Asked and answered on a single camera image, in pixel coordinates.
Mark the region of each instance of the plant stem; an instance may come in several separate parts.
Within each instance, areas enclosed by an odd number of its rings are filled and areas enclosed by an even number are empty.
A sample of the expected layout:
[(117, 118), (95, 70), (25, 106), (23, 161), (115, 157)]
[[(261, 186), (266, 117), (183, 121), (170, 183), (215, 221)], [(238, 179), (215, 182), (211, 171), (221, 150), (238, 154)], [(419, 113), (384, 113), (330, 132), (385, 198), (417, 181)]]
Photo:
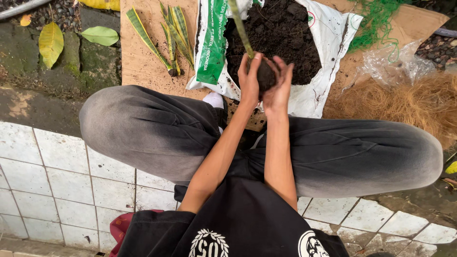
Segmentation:
[(243, 42), (246, 52), (248, 52), (249, 58), (252, 59), (254, 58), (254, 51), (252, 50), (251, 44), (249, 43), (248, 35), (246, 35), (246, 31), (244, 30), (244, 23), (243, 20), (241, 20), (241, 16), (239, 15), (236, 0), (228, 0), (228, 4), (232, 10), (233, 20), (235, 21), (236, 30), (238, 30), (239, 37)]

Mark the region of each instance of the soil bag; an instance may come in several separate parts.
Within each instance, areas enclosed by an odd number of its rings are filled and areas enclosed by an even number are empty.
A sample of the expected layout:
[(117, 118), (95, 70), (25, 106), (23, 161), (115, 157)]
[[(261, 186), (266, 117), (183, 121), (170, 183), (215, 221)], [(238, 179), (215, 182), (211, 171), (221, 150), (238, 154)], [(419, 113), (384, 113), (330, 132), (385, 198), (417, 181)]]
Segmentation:
[[(186, 89), (208, 87), (213, 91), (239, 100), (238, 85), (227, 71), (225, 57), (227, 40), (223, 37), (231, 12), (227, 0), (200, 0), (195, 38), (195, 75)], [(335, 74), (340, 68), (362, 17), (353, 13), (342, 14), (326, 5), (310, 0), (296, 0), (308, 11), (308, 25), (316, 44), (322, 68), (307, 85), (292, 85), (288, 113), (296, 117), (321, 118), (325, 100)], [(263, 6), (264, 1), (254, 0)], [(242, 19), (252, 0), (237, 0)]]

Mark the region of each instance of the yellow leaf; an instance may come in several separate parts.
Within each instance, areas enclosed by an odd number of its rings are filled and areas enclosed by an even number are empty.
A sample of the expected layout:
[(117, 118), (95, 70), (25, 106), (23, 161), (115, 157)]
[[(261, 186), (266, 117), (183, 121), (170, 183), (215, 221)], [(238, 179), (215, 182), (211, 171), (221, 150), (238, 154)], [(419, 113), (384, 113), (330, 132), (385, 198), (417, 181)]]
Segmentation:
[(120, 0), (79, 0), (79, 2), (97, 9), (111, 9), (114, 11), (121, 10)]
[(21, 18), (21, 26), (28, 26), (30, 24), (31, 14), (24, 14)]
[(51, 22), (43, 27), (38, 39), (38, 46), (44, 64), (50, 69), (64, 49), (64, 36), (57, 24)]
[(453, 174), (457, 172), (457, 161), (453, 162), (445, 171), (447, 174)]

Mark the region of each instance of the white sock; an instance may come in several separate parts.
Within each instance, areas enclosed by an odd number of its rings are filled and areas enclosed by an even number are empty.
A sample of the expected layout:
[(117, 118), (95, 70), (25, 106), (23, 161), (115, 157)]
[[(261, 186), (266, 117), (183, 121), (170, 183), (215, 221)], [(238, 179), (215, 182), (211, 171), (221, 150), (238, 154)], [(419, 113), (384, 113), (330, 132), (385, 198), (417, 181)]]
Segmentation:
[(211, 92), (205, 96), (205, 98), (203, 98), (203, 102), (211, 104), (214, 108), (224, 109), (224, 100), (222, 99), (222, 95), (216, 92)]

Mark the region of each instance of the green netting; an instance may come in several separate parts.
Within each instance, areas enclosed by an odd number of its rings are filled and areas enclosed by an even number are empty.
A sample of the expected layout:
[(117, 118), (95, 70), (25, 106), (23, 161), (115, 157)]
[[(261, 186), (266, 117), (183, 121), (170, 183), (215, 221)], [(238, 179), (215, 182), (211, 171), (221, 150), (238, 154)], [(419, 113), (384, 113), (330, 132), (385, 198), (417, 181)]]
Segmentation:
[(359, 49), (366, 50), (376, 43), (378, 49), (394, 44), (395, 50), (391, 55), (394, 55), (392, 58), (396, 60), (399, 54), (398, 40), (389, 37), (389, 33), (392, 30), (390, 21), (392, 15), (400, 7), (400, 4), (410, 4), (411, 0), (349, 1), (358, 3), (356, 5), (356, 13), (363, 16), (363, 20), (360, 23), (356, 36), (349, 45), (348, 52), (354, 52)]

